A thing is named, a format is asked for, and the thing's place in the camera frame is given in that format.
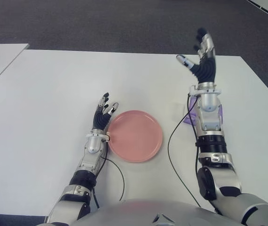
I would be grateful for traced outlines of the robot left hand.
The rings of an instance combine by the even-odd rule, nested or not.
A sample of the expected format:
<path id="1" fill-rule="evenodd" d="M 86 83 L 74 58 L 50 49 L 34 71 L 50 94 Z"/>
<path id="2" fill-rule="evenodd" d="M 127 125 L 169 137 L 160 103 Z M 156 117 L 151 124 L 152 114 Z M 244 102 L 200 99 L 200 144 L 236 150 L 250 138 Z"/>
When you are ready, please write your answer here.
<path id="1" fill-rule="evenodd" d="M 117 111 L 119 103 L 115 102 L 108 110 L 109 105 L 107 104 L 109 100 L 109 93 L 105 93 L 96 107 L 96 111 L 94 113 L 93 118 L 93 126 L 92 129 L 104 130 L 112 115 Z"/>

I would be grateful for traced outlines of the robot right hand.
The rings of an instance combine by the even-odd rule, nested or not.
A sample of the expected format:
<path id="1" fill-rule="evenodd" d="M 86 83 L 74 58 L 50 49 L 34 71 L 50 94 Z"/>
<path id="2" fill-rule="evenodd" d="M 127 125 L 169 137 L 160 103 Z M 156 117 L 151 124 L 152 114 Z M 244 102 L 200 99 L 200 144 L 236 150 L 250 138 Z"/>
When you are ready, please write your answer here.
<path id="1" fill-rule="evenodd" d="M 176 59 L 181 65 L 188 68 L 191 73 L 197 78 L 198 83 L 213 82 L 216 75 L 216 60 L 215 46 L 209 32 L 201 27 L 197 30 L 196 40 L 197 45 L 193 49 L 197 52 L 199 63 L 195 64 L 186 56 L 178 54 Z"/>

